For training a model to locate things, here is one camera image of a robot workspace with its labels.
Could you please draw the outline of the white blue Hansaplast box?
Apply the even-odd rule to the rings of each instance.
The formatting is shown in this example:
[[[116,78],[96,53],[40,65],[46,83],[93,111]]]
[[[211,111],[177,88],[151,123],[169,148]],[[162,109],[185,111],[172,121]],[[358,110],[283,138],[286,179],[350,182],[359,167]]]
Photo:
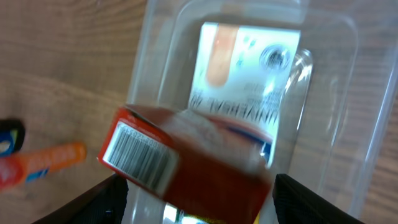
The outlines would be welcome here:
[[[188,108],[259,141],[270,167],[301,32],[205,22]]]

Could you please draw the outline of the red orange small box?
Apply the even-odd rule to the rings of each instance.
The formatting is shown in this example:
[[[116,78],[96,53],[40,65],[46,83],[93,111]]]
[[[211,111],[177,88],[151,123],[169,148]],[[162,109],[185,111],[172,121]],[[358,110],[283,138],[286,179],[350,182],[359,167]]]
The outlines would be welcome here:
[[[125,105],[98,156],[155,197],[192,215],[252,223],[272,190],[266,137],[190,110]]]

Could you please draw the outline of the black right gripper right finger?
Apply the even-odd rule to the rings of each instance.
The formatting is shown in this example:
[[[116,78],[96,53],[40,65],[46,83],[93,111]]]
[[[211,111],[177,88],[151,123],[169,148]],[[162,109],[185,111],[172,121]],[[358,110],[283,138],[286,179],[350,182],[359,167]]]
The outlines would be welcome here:
[[[364,224],[287,174],[276,175],[272,198],[279,224]]]

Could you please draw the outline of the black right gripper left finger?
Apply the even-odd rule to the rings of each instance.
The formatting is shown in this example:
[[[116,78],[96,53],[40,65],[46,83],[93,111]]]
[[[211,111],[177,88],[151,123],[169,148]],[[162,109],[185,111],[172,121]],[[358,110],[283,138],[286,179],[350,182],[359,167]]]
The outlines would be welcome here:
[[[34,224],[121,224],[127,193],[127,180],[113,174]]]

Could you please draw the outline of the blue yellow VapoDrops box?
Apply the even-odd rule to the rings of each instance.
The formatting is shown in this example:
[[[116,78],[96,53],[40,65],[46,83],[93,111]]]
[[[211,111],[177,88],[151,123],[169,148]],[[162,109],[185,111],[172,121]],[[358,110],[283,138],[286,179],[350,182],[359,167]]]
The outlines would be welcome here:
[[[196,217],[193,215],[179,215],[178,218],[176,218],[175,223],[180,223],[180,224],[215,224],[215,223],[223,223],[219,222],[217,220],[212,220],[208,218],[200,218]]]

